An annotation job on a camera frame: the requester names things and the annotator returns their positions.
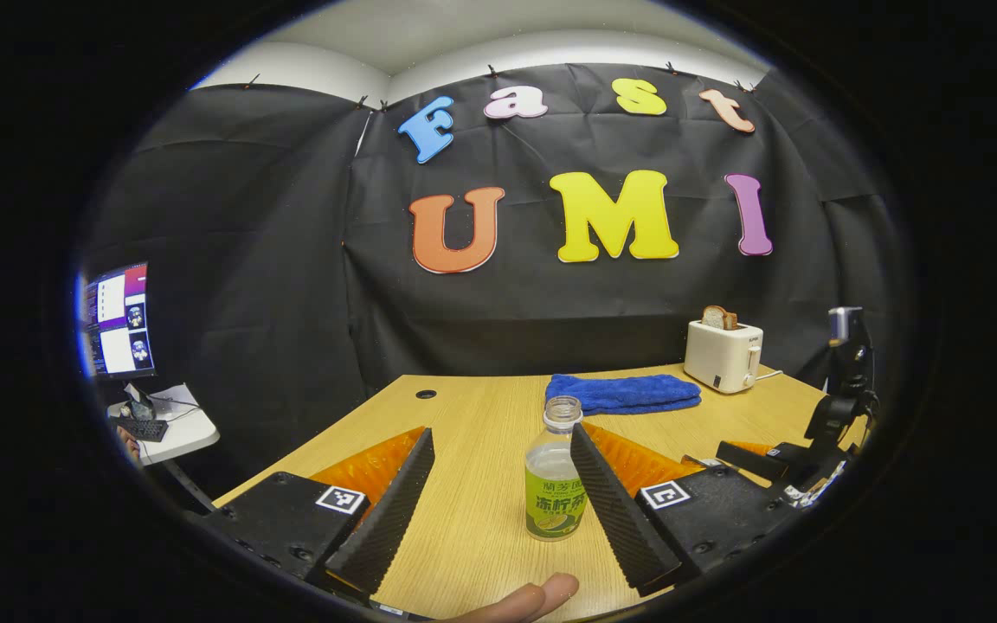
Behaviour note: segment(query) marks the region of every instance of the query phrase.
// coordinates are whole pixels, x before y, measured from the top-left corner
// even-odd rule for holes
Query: finger
[[[536,612],[545,602],[545,592],[535,584],[526,584],[490,606],[448,619],[447,623],[519,623]]]
[[[549,580],[545,580],[545,583],[541,585],[541,590],[545,593],[544,603],[537,608],[537,611],[523,619],[523,623],[541,619],[549,612],[564,606],[571,599],[571,595],[579,591],[579,580],[569,573],[553,573]]]

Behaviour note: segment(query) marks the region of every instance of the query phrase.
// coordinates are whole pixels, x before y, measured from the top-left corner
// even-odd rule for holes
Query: green label
[[[579,527],[587,494],[579,478],[546,480],[525,470],[525,527],[533,535],[565,536]]]

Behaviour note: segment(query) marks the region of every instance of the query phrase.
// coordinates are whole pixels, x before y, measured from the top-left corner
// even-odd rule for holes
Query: computer monitor
[[[145,301],[149,264],[133,264],[101,273],[84,291],[87,357],[95,377],[122,379],[154,376]]]

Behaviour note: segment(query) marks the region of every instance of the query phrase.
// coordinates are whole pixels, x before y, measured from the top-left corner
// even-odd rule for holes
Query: toaster
[[[752,387],[760,369],[764,331],[737,323],[735,330],[720,330],[693,320],[687,326],[684,371],[723,394]]]

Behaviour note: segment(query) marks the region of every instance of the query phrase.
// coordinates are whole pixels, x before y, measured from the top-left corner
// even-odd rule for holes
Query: yellow letter m
[[[679,245],[668,230],[664,188],[668,178],[656,170],[633,170],[621,185],[618,202],[587,173],[562,173],[549,186],[564,201],[566,241],[557,256],[561,261],[593,261],[598,247],[590,243],[589,227],[610,257],[621,255],[629,228],[637,230],[629,253],[638,260],[667,260],[679,255]]]

